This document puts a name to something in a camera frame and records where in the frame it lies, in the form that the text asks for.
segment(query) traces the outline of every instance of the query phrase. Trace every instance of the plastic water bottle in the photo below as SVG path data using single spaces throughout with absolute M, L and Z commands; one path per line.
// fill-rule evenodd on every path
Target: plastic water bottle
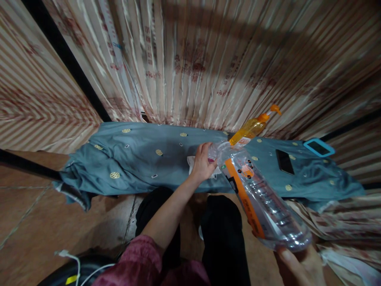
M 213 145 L 218 166 L 238 195 L 253 234 L 272 250 L 306 249 L 312 241 L 310 230 L 269 186 L 246 149 L 235 149 L 229 142 Z
M 208 162 L 213 163 L 217 159 L 218 155 L 218 146 L 224 141 L 221 141 L 219 143 L 214 143 L 211 146 L 209 146 L 208 150 Z

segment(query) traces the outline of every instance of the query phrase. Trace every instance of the hand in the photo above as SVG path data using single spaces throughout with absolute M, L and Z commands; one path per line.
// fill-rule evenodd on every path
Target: hand
M 314 247 L 310 245 L 304 252 L 295 255 L 285 248 L 275 253 L 285 286 L 325 286 L 323 266 Z
M 189 177 L 199 184 L 209 179 L 217 167 L 217 161 L 208 162 L 208 150 L 212 142 L 199 145 L 194 159 L 194 166 Z

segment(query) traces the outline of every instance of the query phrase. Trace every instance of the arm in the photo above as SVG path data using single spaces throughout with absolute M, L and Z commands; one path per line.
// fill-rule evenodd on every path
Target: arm
M 216 161 L 208 162 L 208 149 L 211 144 L 204 143 L 197 148 L 192 173 L 160 207 L 141 233 L 150 236 L 163 252 L 171 242 L 184 208 L 194 191 L 217 167 Z

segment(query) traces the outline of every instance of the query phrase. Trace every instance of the yellow pump bottle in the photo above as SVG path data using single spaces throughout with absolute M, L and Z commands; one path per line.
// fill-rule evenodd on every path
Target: yellow pump bottle
M 258 118 L 252 118 L 248 120 L 240 130 L 229 140 L 230 145 L 236 147 L 243 147 L 263 131 L 266 127 L 266 122 L 270 118 L 270 114 L 276 111 L 279 115 L 282 115 L 279 106 L 273 104 L 270 107 L 270 111 L 259 115 Z

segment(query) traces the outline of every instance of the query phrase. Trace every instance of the blue phone case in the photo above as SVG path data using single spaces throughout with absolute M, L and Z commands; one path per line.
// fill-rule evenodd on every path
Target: blue phone case
M 322 146 L 324 149 L 327 149 L 328 150 L 328 153 L 327 154 L 320 154 L 319 152 L 317 152 L 314 148 L 310 147 L 309 144 L 311 142 L 316 142 L 317 144 L 319 144 L 320 146 Z M 335 154 L 335 149 L 333 149 L 331 146 L 329 146 L 327 143 L 323 142 L 322 140 L 320 140 L 319 138 L 312 138 L 306 142 L 303 143 L 304 147 L 306 147 L 308 150 L 310 150 L 312 153 L 314 153 L 315 155 L 318 155 L 319 157 L 321 158 L 324 158 L 324 157 L 328 157 L 332 154 Z

